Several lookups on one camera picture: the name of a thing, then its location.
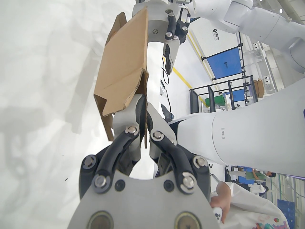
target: blue sign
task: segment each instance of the blue sign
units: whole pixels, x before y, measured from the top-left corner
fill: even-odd
[[[233,93],[234,102],[245,100],[245,90],[244,89],[235,90],[235,91],[232,91],[232,93]]]
[[[285,215],[288,225],[291,229],[294,228],[295,223],[295,204],[285,200],[278,199],[278,208]]]
[[[242,72],[238,47],[207,59],[216,79]]]

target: connector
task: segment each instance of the connector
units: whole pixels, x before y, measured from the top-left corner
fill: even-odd
[[[191,22],[191,14],[188,13],[186,16],[186,23],[189,24]]]
[[[192,2],[192,0],[176,0],[176,3],[177,4],[188,4],[188,3],[191,3]]]

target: joyson logo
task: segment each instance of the joyson logo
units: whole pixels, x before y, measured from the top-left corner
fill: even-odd
[[[219,35],[218,35],[218,32],[217,32],[217,29],[213,29],[213,36],[214,36],[215,41],[219,40]]]

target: cardboard flap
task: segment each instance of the cardboard flap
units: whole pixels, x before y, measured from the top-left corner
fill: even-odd
[[[107,37],[106,44],[108,44],[110,39],[119,31],[120,28],[122,28],[126,24],[126,22],[127,22],[126,16],[124,12],[121,12],[120,14],[117,15],[114,24],[112,26],[112,29]]]
[[[125,14],[119,14],[106,41],[94,90],[109,141],[113,141],[111,114],[128,107],[136,92],[146,95],[147,45],[147,8],[127,23]]]

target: person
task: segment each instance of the person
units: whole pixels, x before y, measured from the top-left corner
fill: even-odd
[[[222,209],[220,229],[290,229],[282,211],[233,182],[219,182],[210,205]]]
[[[252,172],[250,172],[250,171],[230,171],[229,175],[244,177],[247,180],[264,180],[264,179],[266,179],[266,176],[276,177],[276,173],[273,173],[271,171],[268,171],[266,173],[261,173],[255,169],[252,169]]]
[[[260,195],[264,194],[265,192],[269,191],[269,188],[267,186],[258,184],[258,183],[253,183],[253,184],[246,184],[246,183],[240,183],[238,184],[239,186],[243,187],[249,192],[252,192],[255,195]]]

